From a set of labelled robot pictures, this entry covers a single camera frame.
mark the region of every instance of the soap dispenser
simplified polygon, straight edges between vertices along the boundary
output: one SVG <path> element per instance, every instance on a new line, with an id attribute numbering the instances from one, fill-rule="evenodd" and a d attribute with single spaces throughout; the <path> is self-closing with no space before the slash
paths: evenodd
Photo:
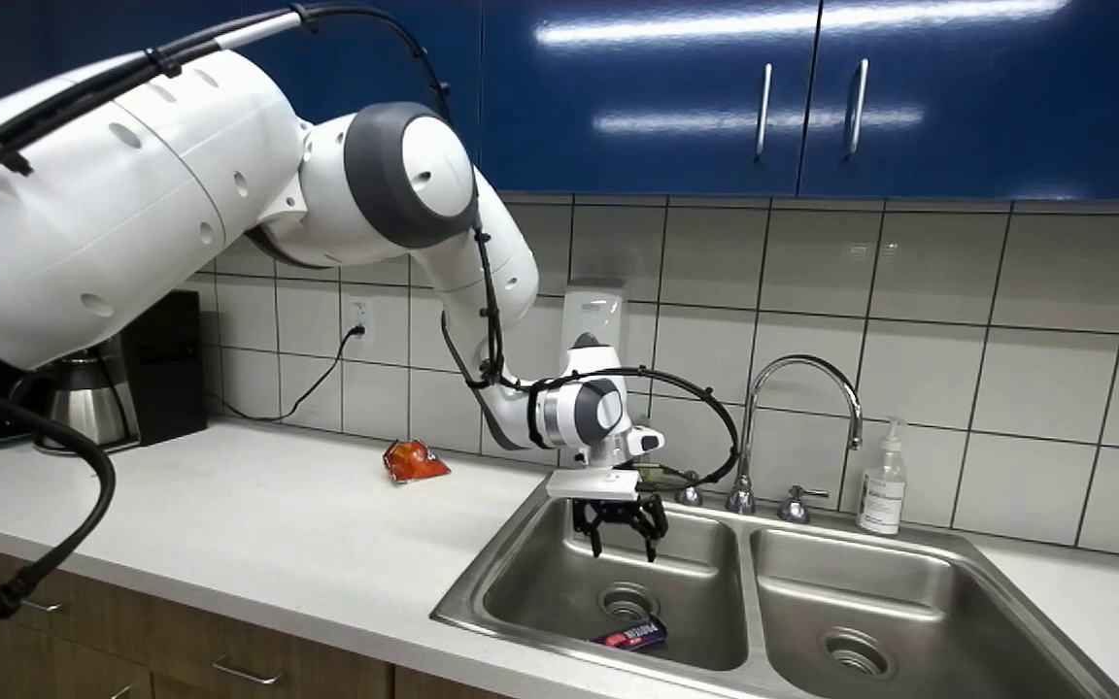
<path id="1" fill-rule="evenodd" d="M 859 528 L 895 537 L 906 514 L 906 422 L 895 419 L 882 440 L 882 462 L 866 471 Z"/>

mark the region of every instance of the faucet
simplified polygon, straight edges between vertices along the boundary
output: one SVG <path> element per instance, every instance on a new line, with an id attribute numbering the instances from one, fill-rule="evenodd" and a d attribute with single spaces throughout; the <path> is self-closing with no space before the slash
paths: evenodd
<path id="1" fill-rule="evenodd" d="M 752 514 L 752 485 L 751 485 L 751 441 L 752 441 L 752 405 L 756 405 L 756 391 L 765 388 L 765 382 L 776 371 L 776 370 L 790 370 L 790 365 L 808 365 L 808 370 L 820 370 L 825 376 L 830 376 L 847 400 L 847 452 L 856 452 L 861 441 L 861 400 L 856 391 L 856 385 L 825 356 L 811 356 L 811 352 L 783 352 L 783 356 L 772 356 L 770 365 L 756 370 L 756 376 L 745 385 L 745 414 L 742 414 L 742 462 L 739 462 L 739 481 L 728 496 L 728 508 L 730 514 Z"/>

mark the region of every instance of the sink drain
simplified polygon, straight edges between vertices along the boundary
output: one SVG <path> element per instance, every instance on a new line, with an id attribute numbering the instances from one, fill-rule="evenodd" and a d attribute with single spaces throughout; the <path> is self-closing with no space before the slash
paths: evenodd
<path id="1" fill-rule="evenodd" d="M 659 616 L 659 603 L 637 582 L 610 586 L 603 593 L 603 609 L 610 609 L 621 622 L 654 622 L 654 616 Z"/>
<path id="2" fill-rule="evenodd" d="M 827 660 L 847 673 L 875 677 L 875 681 L 895 677 L 890 652 L 861 629 L 830 629 L 825 638 L 825 650 L 827 650 Z"/>

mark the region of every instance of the white countertop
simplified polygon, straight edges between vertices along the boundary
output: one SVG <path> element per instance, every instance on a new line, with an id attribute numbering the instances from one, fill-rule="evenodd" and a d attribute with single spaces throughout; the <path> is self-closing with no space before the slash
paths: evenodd
<path id="1" fill-rule="evenodd" d="M 695 696 L 426 616 L 541 485 L 535 471 L 447 458 L 447 479 L 392 485 L 382 441 L 247 422 L 111 462 L 120 488 L 67 563 L 78 576 L 500 696 Z M 0 452 L 0 550 L 37 554 L 92 488 L 72 458 Z M 1119 685 L 1119 559 L 980 547 Z"/>

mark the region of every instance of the double sink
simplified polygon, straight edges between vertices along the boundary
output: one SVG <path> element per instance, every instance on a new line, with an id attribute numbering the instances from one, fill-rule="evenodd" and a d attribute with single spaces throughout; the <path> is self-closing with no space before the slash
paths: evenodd
<path id="1" fill-rule="evenodd" d="M 631 528 L 603 554 L 535 488 L 436 606 L 439 622 L 695 691 L 827 699 L 1119 696 L 966 540 L 866 537 L 669 505 L 655 559 Z M 654 650 L 606 634 L 659 622 Z"/>

